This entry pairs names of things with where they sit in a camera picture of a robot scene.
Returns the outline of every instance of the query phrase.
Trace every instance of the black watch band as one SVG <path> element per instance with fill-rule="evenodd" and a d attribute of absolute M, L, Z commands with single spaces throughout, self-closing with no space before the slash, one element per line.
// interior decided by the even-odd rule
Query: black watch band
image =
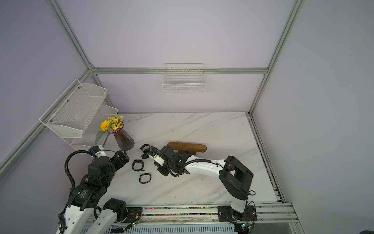
<path fill-rule="evenodd" d="M 141 168 L 140 168 L 140 169 L 134 169 L 134 165 L 135 165 L 135 163 L 141 163 Z M 143 160 L 135 159 L 134 162 L 132 162 L 131 168 L 132 168 L 134 171 L 144 171 L 144 170 L 143 170 L 143 168 L 144 168 L 144 162 L 143 162 Z"/>
<path fill-rule="evenodd" d="M 148 154 L 149 152 L 151 152 L 151 147 L 148 144 L 144 144 L 144 145 L 142 145 L 142 147 L 140 147 L 140 150 L 143 151 L 144 154 Z"/>
<path fill-rule="evenodd" d="M 145 181 L 145 182 L 142 182 L 142 181 L 141 181 L 142 176 L 149 176 L 149 180 L 148 180 L 148 181 Z M 148 183 L 148 182 L 151 181 L 151 178 L 152 178 L 151 173 L 143 173 L 143 174 L 141 174 L 140 177 L 139 177 L 139 183 Z"/>

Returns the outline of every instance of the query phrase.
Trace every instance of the glass vase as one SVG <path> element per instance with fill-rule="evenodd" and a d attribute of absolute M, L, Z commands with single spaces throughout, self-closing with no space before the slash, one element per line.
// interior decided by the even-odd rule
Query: glass vase
<path fill-rule="evenodd" d="M 123 129 L 113 133 L 121 150 L 130 150 L 134 147 L 134 139 Z"/>

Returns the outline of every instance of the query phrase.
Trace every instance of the wooden block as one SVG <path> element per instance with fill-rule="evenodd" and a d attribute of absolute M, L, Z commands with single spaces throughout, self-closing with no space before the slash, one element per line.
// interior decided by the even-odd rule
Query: wooden block
<path fill-rule="evenodd" d="M 185 153 L 196 155 L 196 152 L 204 153 L 206 151 L 205 145 L 184 142 L 169 142 L 168 147 L 178 150 L 178 154 L 180 155 Z"/>

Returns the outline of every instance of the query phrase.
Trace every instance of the mesh basket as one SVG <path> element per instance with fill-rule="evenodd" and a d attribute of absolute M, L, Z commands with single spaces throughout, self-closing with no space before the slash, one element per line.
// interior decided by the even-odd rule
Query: mesh basket
<path fill-rule="evenodd" d="M 165 69 L 162 88 L 164 94 L 205 92 L 204 68 Z"/>
<path fill-rule="evenodd" d="M 109 116 L 115 116 L 118 112 L 117 108 L 110 107 L 107 105 L 101 105 L 99 111 L 96 113 L 91 123 L 89 124 L 87 130 L 82 137 L 74 138 L 70 144 L 75 150 L 88 150 L 89 148 L 95 146 L 96 134 L 100 130 L 101 122 L 108 119 Z M 108 132 L 97 142 L 97 145 L 104 146 L 104 142 L 107 139 Z"/>
<path fill-rule="evenodd" d="M 107 96 L 107 89 L 79 84 L 47 123 L 59 137 L 82 137 Z"/>

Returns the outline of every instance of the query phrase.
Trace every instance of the sunflower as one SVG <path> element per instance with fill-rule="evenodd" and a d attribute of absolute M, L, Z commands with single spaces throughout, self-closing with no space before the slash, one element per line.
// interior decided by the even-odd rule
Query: sunflower
<path fill-rule="evenodd" d="M 105 120 L 104 122 L 102 122 L 101 125 L 100 125 L 100 129 L 102 131 L 106 131 L 108 129 L 108 127 L 109 127 L 109 122 L 107 120 Z"/>

